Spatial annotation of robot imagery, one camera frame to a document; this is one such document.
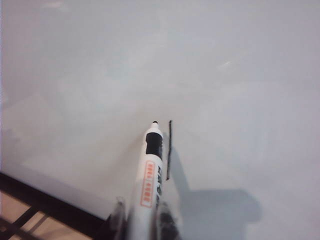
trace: white surface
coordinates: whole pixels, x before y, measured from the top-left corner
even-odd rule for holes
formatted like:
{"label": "white surface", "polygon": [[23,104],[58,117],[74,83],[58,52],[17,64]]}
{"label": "white surface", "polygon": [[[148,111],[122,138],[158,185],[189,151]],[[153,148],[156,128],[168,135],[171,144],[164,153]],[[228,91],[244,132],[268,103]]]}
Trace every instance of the white surface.
{"label": "white surface", "polygon": [[106,218],[144,131],[173,119],[164,198],[185,240],[318,239],[319,12],[2,1],[2,171]]}

